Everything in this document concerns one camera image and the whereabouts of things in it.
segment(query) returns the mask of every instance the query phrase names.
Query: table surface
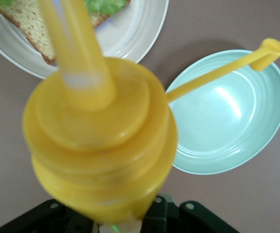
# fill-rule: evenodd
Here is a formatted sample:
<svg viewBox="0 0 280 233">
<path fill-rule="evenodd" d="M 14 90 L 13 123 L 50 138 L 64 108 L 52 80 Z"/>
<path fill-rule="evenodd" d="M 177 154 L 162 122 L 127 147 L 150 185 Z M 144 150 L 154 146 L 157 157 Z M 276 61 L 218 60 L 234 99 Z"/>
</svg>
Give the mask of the table surface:
<svg viewBox="0 0 280 233">
<path fill-rule="evenodd" d="M 140 62 L 165 87 L 191 63 L 228 49 L 280 40 L 280 0 L 170 0 L 162 31 Z M 0 226 L 50 196 L 37 182 L 21 133 L 28 96 L 40 83 L 0 55 Z M 244 165 L 198 176 L 172 168 L 161 192 L 196 200 L 242 233 L 280 232 L 280 129 Z"/>
</svg>

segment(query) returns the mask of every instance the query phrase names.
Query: light blue bowl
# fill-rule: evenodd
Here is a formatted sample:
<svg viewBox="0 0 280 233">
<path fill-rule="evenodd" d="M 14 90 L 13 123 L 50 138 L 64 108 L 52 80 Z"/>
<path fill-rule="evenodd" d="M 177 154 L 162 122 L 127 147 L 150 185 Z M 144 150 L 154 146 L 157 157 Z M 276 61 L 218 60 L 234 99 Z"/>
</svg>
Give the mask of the light blue bowl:
<svg viewBox="0 0 280 233">
<path fill-rule="evenodd" d="M 228 50 L 183 71 L 167 92 L 251 53 Z M 280 126 L 280 69 L 249 66 L 208 83 L 169 104 L 178 130 L 174 167 L 209 175 L 231 170 L 258 154 Z"/>
</svg>

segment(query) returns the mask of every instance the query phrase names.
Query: bread crust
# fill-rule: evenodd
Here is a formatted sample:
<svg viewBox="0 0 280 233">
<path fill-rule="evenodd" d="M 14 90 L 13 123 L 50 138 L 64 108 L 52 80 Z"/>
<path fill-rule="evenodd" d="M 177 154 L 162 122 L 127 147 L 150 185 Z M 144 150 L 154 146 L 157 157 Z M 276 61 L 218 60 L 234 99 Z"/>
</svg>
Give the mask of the bread crust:
<svg viewBox="0 0 280 233">
<path fill-rule="evenodd" d="M 0 14 L 22 30 L 26 39 L 36 51 L 40 52 L 47 64 L 53 65 L 55 63 L 55 53 L 37 0 L 16 0 L 11 6 L 0 6 Z M 93 28 L 110 18 L 110 16 L 100 12 L 93 13 L 90 17 Z"/>
</svg>

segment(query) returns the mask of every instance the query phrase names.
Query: screw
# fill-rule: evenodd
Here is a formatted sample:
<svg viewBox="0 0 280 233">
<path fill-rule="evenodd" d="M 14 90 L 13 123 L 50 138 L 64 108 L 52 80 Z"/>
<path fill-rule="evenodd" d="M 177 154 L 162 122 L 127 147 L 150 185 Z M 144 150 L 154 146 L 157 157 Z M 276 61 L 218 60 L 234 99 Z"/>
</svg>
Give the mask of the screw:
<svg viewBox="0 0 280 233">
<path fill-rule="evenodd" d="M 188 209 L 188 210 L 193 210 L 195 208 L 195 206 L 192 204 L 192 203 L 186 203 L 185 207 Z"/>
<path fill-rule="evenodd" d="M 57 202 L 54 202 L 54 203 L 50 204 L 49 208 L 54 209 L 58 206 L 59 206 L 59 204 Z"/>
<path fill-rule="evenodd" d="M 156 197 L 155 200 L 154 200 L 156 203 L 161 203 L 162 202 L 162 199 L 160 197 Z"/>
</svg>

